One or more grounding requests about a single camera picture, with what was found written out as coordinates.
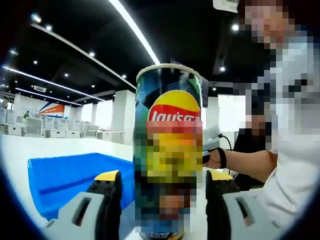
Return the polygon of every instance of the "white floor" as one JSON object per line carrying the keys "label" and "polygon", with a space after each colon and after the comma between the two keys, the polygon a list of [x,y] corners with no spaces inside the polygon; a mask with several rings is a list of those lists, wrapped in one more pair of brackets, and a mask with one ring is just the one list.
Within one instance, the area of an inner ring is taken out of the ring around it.
{"label": "white floor", "polygon": [[[3,167],[22,206],[39,227],[43,227],[47,220],[38,213],[30,193],[27,170],[28,159],[101,153],[127,161],[133,160],[133,146],[95,138],[32,138],[3,134],[0,136]],[[196,208],[191,210],[191,233],[186,234],[183,238],[184,240],[205,240],[207,238],[206,204],[205,184],[203,181],[203,183],[199,184]],[[126,215],[129,214],[132,219],[132,208],[122,212],[121,222],[123,221],[126,224],[130,222],[133,227],[132,221],[125,221]],[[133,229],[129,235],[123,236],[121,239],[141,240],[141,237]]]}

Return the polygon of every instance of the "ceiling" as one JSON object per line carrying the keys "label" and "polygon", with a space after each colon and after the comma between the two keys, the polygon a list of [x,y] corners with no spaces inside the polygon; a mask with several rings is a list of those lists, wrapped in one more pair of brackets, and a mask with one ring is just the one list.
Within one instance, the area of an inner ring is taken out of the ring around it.
{"label": "ceiling", "polygon": [[[15,31],[15,40],[7,49],[3,64],[65,88],[2,69],[0,86],[8,86],[2,87],[2,91],[43,100],[43,96],[16,89],[37,92],[32,86],[40,86],[46,88],[46,92],[37,93],[81,105],[113,99],[115,91],[135,91],[137,73],[154,62],[108,0],[38,2],[19,31]],[[250,83],[269,61],[269,53],[252,42],[250,33],[231,30],[232,24],[237,23],[237,15],[214,9],[212,0],[120,2],[161,63],[175,60],[191,67],[210,81],[211,86],[225,82]],[[31,25],[32,12],[41,17],[36,27]],[[51,31],[45,30],[47,25],[52,26]],[[68,42],[86,53],[94,52],[95,60]],[[222,65],[225,72],[220,72]],[[122,75],[126,75],[125,80],[131,85],[120,77]],[[97,96],[100,100],[66,88]],[[209,88],[209,96],[232,93],[232,87],[217,87],[216,91]]]}

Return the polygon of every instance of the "hand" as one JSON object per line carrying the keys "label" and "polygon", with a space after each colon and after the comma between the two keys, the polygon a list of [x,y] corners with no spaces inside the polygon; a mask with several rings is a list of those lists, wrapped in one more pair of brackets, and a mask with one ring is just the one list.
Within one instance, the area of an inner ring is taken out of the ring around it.
{"label": "hand", "polygon": [[210,152],[210,160],[203,164],[204,167],[210,169],[219,169],[221,166],[220,154],[218,150],[213,150]]}

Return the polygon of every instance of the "can lid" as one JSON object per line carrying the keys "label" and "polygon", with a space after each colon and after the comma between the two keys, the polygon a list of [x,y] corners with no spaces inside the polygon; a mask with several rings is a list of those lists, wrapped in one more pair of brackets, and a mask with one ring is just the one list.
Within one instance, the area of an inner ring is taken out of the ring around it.
{"label": "can lid", "polygon": [[190,67],[187,67],[187,66],[184,66],[184,65],[179,65],[179,64],[174,64],[174,63],[162,63],[162,64],[148,66],[148,67],[142,69],[138,73],[138,75],[136,76],[136,81],[138,81],[138,78],[142,74],[144,74],[147,71],[154,70],[154,69],[179,69],[179,70],[183,70],[183,71],[186,71],[188,73],[191,73],[191,74],[197,76],[199,79],[201,78],[200,74],[197,71],[195,71],[192,68],[190,68]]}

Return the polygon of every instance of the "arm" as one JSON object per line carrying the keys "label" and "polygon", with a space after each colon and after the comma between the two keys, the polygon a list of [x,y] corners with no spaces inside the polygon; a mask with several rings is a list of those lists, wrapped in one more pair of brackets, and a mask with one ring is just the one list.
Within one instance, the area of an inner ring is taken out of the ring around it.
{"label": "arm", "polygon": [[226,168],[265,182],[277,166],[278,155],[267,151],[242,153],[225,150]]}

